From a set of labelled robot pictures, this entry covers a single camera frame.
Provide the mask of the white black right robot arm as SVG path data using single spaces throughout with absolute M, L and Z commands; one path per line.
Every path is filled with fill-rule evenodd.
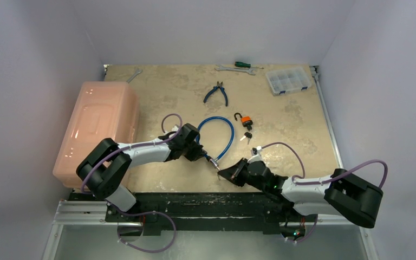
M 283 215 L 288 220 L 309 215 L 336 215 L 371 229 L 384 195 L 379 186 L 342 168 L 325 177 L 292 180 L 272 173 L 262 160 L 250 162 L 243 158 L 218 171 L 218 175 L 239 187 L 250 185 L 282 203 Z

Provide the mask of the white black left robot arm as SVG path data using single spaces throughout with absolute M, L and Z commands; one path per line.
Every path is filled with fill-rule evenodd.
M 185 157 L 196 161 L 207 155 L 196 142 L 199 131 L 191 124 L 174 127 L 172 132 L 148 142 L 117 143 L 111 138 L 101 140 L 76 169 L 77 176 L 95 198 L 105 200 L 119 209 L 128 222 L 139 217 L 136 197 L 121 182 L 127 171 L 148 163 L 163 163 Z

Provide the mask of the orange black padlock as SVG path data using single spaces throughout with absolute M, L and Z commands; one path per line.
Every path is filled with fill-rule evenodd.
M 241 113 L 235 113 L 234 119 L 236 121 L 240 121 L 242 123 L 242 126 L 245 127 L 248 131 L 252 130 L 253 121 L 249 116 L 242 116 Z

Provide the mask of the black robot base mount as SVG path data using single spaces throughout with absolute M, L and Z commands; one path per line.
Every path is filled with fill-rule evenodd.
M 315 215 L 301 216 L 289 203 L 270 199 L 262 192 L 136 193 L 129 215 L 106 206 L 107 223 L 142 224 L 146 236 L 162 231 L 253 231 L 264 235 L 304 237 Z

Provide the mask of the black-headed key bunch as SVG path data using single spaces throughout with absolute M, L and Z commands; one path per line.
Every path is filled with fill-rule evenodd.
M 246 143 L 249 144 L 252 139 L 251 132 L 245 132 L 244 135 L 240 138 L 240 141 L 246 140 Z

